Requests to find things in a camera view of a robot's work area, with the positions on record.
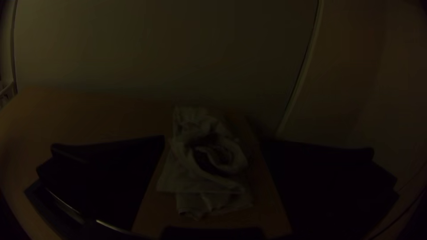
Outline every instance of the wooden tabletop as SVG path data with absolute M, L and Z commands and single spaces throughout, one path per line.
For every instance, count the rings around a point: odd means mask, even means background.
M 173 105 L 119 96 L 29 88 L 0 111 L 0 188 L 10 209 L 34 240 L 59 240 L 24 194 L 38 179 L 36 167 L 50 156 L 52 143 L 90 144 L 153 135 L 171 137 Z M 173 194 L 155 189 L 162 158 L 148 186 L 133 225 L 133 232 L 158 238 L 165 226 L 189 228 L 260 227 L 266 237 L 291 233 L 290 225 L 258 142 L 245 119 L 233 113 L 226 118 L 250 149 L 248 171 L 254 207 L 201 221 L 177 214 Z

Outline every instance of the crumpled towel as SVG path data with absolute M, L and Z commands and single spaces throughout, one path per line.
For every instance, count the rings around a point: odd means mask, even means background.
M 171 150 L 157 182 L 176 194 L 180 215 L 196 220 L 252 207 L 238 140 L 204 108 L 176 107 Z

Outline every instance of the beige wall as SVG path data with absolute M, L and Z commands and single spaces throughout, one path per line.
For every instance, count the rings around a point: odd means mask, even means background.
M 20 0 L 18 88 L 37 84 L 239 109 L 274 132 L 317 0 Z
M 309 59 L 278 136 L 375 148 L 401 197 L 373 236 L 427 183 L 427 15 L 418 0 L 324 0 Z M 378 239 L 394 239 L 414 209 Z

